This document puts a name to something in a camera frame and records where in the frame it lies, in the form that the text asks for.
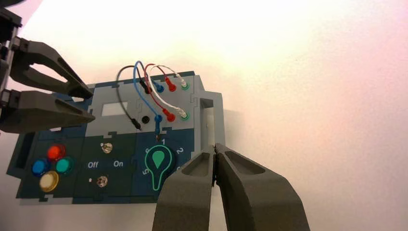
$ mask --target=black plug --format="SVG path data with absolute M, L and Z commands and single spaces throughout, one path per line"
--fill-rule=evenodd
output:
M 144 93 L 149 94 L 149 89 L 143 81 L 139 82 L 140 85 L 144 88 Z
M 135 126 L 135 128 L 141 131 L 140 123 L 136 119 L 131 119 L 130 121 L 132 121 L 132 124 Z

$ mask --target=green dial pointer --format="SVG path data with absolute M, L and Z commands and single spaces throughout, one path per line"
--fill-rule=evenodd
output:
M 154 191 L 161 188 L 165 177 L 173 170 L 175 162 L 174 154 L 164 145 L 156 145 L 148 150 L 144 163 L 152 176 Z

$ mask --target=round push button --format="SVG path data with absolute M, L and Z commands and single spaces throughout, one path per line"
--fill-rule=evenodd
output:
M 38 159 L 31 167 L 31 171 L 36 177 L 42 176 L 46 171 L 50 169 L 50 164 L 46 159 Z
M 70 157 L 64 157 L 57 162 L 55 168 L 60 174 L 68 174 L 73 167 L 73 163 Z
M 57 187 L 60 178 L 55 171 L 46 172 L 39 180 L 39 187 L 45 193 L 51 192 Z
M 54 144 L 47 151 L 47 157 L 51 161 L 57 161 L 65 156 L 65 146 Z

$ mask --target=yellow button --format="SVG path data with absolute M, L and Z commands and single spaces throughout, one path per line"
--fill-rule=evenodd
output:
M 46 172 L 39 180 L 39 187 L 45 193 L 51 192 L 57 187 L 60 177 L 55 171 Z

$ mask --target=blue button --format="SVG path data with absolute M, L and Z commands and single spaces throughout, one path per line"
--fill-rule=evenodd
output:
M 40 177 L 50 169 L 50 164 L 46 159 L 36 160 L 31 168 L 34 176 Z

